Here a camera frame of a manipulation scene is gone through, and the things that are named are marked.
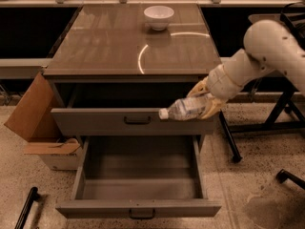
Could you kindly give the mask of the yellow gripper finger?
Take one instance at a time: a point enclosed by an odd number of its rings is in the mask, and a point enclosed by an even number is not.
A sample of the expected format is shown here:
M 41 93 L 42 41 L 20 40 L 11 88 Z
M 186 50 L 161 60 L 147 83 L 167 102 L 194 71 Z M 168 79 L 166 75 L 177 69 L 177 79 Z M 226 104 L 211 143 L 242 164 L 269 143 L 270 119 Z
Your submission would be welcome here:
M 200 116 L 201 119 L 207 119 L 219 113 L 226 105 L 226 101 L 218 98 L 210 98 L 208 100 L 207 110 Z
M 193 96 L 196 94 L 206 94 L 209 91 L 207 87 L 207 80 L 208 78 L 205 77 L 198 83 L 196 83 L 195 86 L 188 92 L 187 96 Z

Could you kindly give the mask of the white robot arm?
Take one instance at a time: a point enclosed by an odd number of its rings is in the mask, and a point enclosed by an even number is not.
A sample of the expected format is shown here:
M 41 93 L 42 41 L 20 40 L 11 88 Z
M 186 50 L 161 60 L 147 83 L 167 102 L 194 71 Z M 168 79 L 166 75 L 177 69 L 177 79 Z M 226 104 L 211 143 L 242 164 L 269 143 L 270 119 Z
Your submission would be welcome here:
M 243 37 L 244 48 L 212 69 L 188 93 L 208 94 L 208 106 L 198 116 L 207 119 L 220 111 L 252 80 L 278 71 L 305 94 L 305 51 L 281 24 L 260 20 Z

